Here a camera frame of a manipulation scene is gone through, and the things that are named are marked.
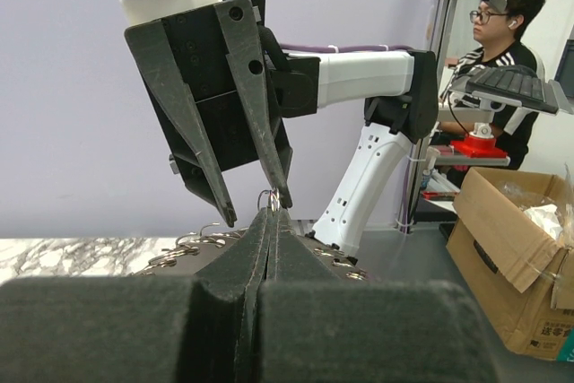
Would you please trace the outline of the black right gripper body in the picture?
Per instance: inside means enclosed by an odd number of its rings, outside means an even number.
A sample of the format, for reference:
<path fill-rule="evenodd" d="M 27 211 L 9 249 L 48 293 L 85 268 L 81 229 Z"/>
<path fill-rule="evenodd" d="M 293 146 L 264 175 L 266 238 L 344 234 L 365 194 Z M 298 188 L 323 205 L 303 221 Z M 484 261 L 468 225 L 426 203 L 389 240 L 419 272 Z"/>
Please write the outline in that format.
<path fill-rule="evenodd" d="M 216 16 L 215 5 L 199 7 L 159 20 L 165 28 L 182 77 L 193 93 L 223 176 L 227 170 L 253 161 L 260 163 L 260 160 L 226 59 L 228 49 Z M 265 52 L 257 18 L 256 21 L 268 73 L 267 82 L 273 85 L 273 65 Z M 278 112 L 283 118 L 275 87 L 274 94 Z M 166 122 L 149 94 L 148 96 L 166 139 L 166 135 L 174 134 L 175 130 Z M 170 156 L 178 172 L 171 149 Z"/>

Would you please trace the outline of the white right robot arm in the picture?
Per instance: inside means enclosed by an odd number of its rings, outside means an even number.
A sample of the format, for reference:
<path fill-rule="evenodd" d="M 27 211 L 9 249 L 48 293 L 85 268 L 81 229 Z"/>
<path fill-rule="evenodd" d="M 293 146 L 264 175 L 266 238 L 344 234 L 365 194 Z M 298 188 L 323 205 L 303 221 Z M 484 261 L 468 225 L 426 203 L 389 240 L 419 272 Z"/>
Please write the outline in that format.
<path fill-rule="evenodd" d="M 310 237 L 355 255 L 398 163 L 438 115 L 436 57 L 412 49 L 283 51 L 251 0 L 223 0 L 130 26 L 126 44 L 186 189 L 225 223 L 237 215 L 223 174 L 258 161 L 288 209 L 284 120 L 363 104 L 355 153 Z"/>

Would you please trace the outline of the metal disc with key rings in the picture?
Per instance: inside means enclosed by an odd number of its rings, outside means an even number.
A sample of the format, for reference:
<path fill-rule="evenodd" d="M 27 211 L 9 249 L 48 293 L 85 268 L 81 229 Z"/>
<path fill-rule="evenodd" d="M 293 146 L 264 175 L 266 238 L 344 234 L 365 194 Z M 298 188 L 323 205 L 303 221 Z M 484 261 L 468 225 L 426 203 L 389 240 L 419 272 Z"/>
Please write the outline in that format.
<path fill-rule="evenodd" d="M 197 232 L 176 238 L 175 245 L 161 250 L 135 275 L 188 275 L 208 267 L 241 240 L 246 228 L 235 231 L 215 232 L 215 222 Z M 277 223 L 270 232 L 270 246 L 265 264 L 265 278 L 289 282 L 341 279 L 366 282 L 366 271 L 360 269 L 350 257 L 335 244 L 325 244 L 312 233 L 299 235 L 289 215 Z"/>

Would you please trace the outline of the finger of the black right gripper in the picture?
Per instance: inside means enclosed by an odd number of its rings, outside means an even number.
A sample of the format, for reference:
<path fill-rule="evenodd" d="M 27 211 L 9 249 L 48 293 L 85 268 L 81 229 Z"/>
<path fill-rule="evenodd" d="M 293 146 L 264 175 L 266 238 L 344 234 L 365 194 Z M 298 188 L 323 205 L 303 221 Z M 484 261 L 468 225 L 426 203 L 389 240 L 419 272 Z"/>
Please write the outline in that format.
<path fill-rule="evenodd" d="M 232 227 L 237 215 L 220 165 L 160 20 L 125 30 L 126 43 L 151 99 L 175 130 L 166 135 L 187 191 L 214 206 Z"/>
<path fill-rule="evenodd" d="M 291 208 L 287 181 L 292 148 L 278 112 L 273 85 L 261 46 L 250 0 L 226 0 L 214 6 L 228 49 L 226 59 L 247 121 L 248 130 L 269 185 L 281 207 Z"/>

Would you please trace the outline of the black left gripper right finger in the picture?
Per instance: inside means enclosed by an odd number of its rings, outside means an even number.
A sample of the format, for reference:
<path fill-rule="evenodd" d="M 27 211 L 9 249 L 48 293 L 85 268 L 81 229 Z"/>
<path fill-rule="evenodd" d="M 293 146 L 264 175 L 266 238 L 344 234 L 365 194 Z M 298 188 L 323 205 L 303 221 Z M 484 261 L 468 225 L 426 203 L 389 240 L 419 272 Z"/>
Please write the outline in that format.
<path fill-rule="evenodd" d="M 257 294 L 261 382 L 494 382 L 478 312 L 457 285 L 374 283 L 315 254 L 279 210 Z"/>

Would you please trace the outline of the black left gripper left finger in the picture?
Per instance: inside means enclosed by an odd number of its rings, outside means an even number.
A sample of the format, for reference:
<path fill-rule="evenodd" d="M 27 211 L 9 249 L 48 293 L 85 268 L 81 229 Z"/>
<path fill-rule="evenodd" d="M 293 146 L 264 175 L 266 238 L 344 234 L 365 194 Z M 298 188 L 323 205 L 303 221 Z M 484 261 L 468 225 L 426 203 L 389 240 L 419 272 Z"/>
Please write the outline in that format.
<path fill-rule="evenodd" d="M 272 214 L 193 275 L 18 278 L 1 288 L 4 382 L 247 382 Z"/>

